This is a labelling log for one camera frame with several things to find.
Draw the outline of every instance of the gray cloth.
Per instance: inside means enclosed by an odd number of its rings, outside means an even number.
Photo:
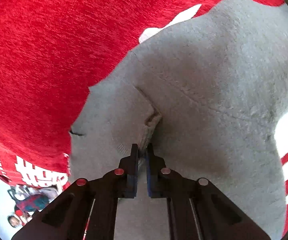
[[[208,178],[281,238],[285,188],[273,135],[288,111],[287,5],[223,0],[137,46],[90,90],[72,126],[73,180],[116,168],[154,105],[163,116],[156,155],[184,177]],[[169,239],[166,201],[150,200],[144,167],[139,174],[138,197],[119,204],[115,239]]]

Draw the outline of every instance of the black hair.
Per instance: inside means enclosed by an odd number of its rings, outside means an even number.
[[[14,217],[13,215],[10,215],[10,216],[7,217],[7,221],[8,221],[8,223],[11,225],[11,227],[16,228],[16,226],[13,226],[13,225],[11,224],[11,218],[15,218],[15,217]]]

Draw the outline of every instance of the plaid fabric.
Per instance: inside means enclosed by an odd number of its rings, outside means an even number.
[[[32,195],[27,197],[26,199],[16,202],[16,206],[25,213],[44,209],[48,204],[48,197],[41,194]]]

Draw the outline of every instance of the gray fabric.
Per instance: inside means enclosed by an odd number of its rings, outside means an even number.
[[[72,127],[83,134],[72,134],[73,179],[116,168],[142,140],[153,104],[163,118],[152,142],[166,165],[208,178],[281,238],[285,189],[273,134],[288,111],[286,5],[223,0],[137,46],[90,90]],[[147,197],[144,167],[138,197],[119,204],[115,239],[169,239],[166,203]]]

